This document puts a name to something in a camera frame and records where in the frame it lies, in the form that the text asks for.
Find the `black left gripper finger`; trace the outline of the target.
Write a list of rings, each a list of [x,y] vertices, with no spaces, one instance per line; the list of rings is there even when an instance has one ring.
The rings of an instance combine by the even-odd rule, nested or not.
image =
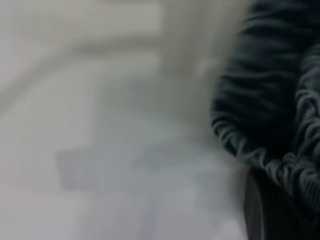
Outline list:
[[[318,240],[320,231],[307,221],[290,196],[261,170],[246,177],[243,214],[249,240]]]

